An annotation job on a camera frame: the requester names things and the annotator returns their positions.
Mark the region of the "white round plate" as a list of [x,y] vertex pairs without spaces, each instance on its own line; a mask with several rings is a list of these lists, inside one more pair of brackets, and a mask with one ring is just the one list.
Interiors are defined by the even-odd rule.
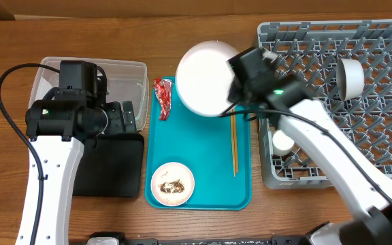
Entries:
[[220,41],[201,42],[185,53],[176,70],[176,90],[190,111],[215,117],[231,105],[227,97],[234,74],[228,60],[237,54]]

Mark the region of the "grey round bowl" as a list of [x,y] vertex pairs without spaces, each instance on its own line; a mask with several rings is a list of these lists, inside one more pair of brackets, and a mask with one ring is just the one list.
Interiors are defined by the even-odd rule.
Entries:
[[294,148],[295,142],[287,136],[282,130],[277,130],[272,136],[273,154],[277,156],[285,156]]

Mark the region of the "white cup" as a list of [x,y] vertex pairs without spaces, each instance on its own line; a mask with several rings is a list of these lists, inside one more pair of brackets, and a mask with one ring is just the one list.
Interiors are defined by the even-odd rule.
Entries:
[[354,59],[338,59],[336,84],[342,101],[361,96],[365,86],[365,75],[361,63]]

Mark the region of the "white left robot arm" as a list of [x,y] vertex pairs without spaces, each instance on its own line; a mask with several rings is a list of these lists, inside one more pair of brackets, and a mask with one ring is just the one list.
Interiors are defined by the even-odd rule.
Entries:
[[25,116],[29,177],[17,244],[68,244],[85,141],[137,130],[121,84],[135,66],[73,57],[47,57],[38,65]]

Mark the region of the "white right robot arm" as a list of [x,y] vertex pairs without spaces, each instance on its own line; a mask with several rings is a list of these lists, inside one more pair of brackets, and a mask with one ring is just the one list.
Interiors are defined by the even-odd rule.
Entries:
[[228,100],[240,114],[267,118],[320,167],[342,197],[353,220],[323,223],[300,244],[392,244],[392,179],[363,155],[328,116],[321,101],[290,74],[278,78],[261,48],[228,60],[233,71]]

